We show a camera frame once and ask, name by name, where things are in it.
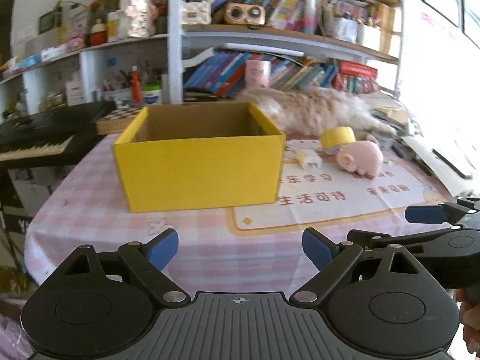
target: gray ridged plate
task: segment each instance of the gray ridged plate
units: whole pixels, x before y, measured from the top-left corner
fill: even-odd
[[[136,344],[108,360],[373,360],[340,341],[314,310],[280,294],[200,293],[165,310]],[[426,360],[451,360],[440,351]],[[35,355],[32,360],[50,360]]]

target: tape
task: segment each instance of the tape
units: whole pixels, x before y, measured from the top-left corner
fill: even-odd
[[[323,152],[328,155],[336,155],[340,146],[355,142],[355,135],[350,127],[335,127],[325,130],[321,136]]]

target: metal screw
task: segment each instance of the metal screw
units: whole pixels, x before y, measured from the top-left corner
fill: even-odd
[[[186,298],[187,296],[181,291],[170,291],[163,295],[163,300],[168,303],[180,303]]]
[[[295,294],[295,299],[301,303],[312,303],[318,299],[318,296],[311,291],[300,291]]]

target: chessboard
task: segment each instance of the chessboard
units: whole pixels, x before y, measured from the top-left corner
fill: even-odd
[[[112,111],[97,121],[98,135],[122,133],[140,111],[140,108],[122,108]]]

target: green lid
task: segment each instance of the green lid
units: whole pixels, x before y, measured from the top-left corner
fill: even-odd
[[[147,85],[142,86],[142,90],[144,92],[160,91],[161,89],[162,89],[162,84],[161,83],[147,84]]]

